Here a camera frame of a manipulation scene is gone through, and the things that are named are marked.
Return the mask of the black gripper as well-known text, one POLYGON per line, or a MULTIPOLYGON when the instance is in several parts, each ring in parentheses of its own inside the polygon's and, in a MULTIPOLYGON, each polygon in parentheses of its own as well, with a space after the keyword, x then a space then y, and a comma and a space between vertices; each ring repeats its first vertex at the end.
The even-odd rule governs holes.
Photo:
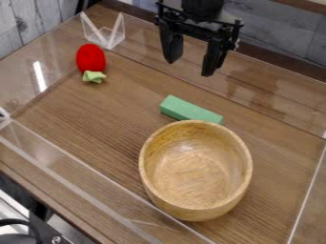
POLYGON ((238 48, 240 31, 245 26, 244 20, 226 11, 225 4, 226 0, 157 0, 155 2, 158 7, 155 21, 159 26, 165 59, 173 64, 183 55, 182 34, 209 41, 203 56, 202 76, 205 77, 212 76, 222 67, 226 50, 234 51, 238 48))

